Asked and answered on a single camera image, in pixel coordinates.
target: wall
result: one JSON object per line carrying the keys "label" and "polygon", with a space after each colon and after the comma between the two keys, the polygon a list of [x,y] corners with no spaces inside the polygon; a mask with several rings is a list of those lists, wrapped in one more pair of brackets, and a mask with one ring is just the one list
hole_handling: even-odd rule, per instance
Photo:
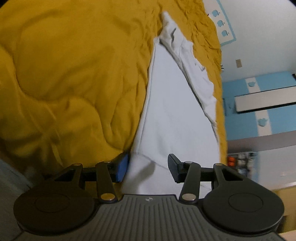
{"label": "wall", "polygon": [[[220,0],[236,41],[224,45],[223,81],[296,72],[296,7],[288,0]],[[242,60],[237,68],[235,60]]]}
{"label": "wall", "polygon": [[296,145],[260,151],[259,183],[275,189],[296,181]]}

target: ribbed surface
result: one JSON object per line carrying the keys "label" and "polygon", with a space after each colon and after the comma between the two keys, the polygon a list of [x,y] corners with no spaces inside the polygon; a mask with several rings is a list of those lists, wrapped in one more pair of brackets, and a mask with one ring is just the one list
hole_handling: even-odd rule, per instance
{"label": "ribbed surface", "polygon": [[175,196],[125,195],[117,204],[102,205],[85,226],[60,236],[22,234],[17,241],[278,241],[225,234],[206,222],[199,209],[179,203]]}

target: silver screw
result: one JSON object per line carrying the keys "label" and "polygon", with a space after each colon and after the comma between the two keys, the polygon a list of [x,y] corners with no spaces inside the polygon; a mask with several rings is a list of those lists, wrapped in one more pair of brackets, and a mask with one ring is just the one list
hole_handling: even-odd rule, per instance
{"label": "silver screw", "polygon": [[196,196],[193,193],[185,193],[182,195],[182,199],[185,201],[194,201]]}
{"label": "silver screw", "polygon": [[101,195],[101,199],[105,201],[112,201],[115,198],[115,195],[112,193],[104,193]]}

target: folded white garment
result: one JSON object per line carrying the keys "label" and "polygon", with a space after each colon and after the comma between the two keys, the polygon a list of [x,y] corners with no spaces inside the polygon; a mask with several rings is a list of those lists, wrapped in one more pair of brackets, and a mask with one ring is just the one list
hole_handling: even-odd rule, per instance
{"label": "folded white garment", "polygon": [[[125,194],[175,194],[168,169],[168,155],[202,167],[219,162],[215,135],[216,99],[206,69],[194,58],[186,40],[169,14],[163,13],[163,30],[154,39],[147,95],[123,182]],[[202,183],[200,198],[211,190]]]}

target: yellow blanket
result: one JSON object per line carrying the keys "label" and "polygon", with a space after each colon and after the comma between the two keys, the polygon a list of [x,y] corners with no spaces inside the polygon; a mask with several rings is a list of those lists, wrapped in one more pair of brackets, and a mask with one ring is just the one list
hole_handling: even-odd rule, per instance
{"label": "yellow blanket", "polygon": [[168,11],[215,84],[226,140],[221,51],[202,0],[8,0],[0,8],[0,138],[42,171],[85,167],[128,150],[147,87],[153,38]]}

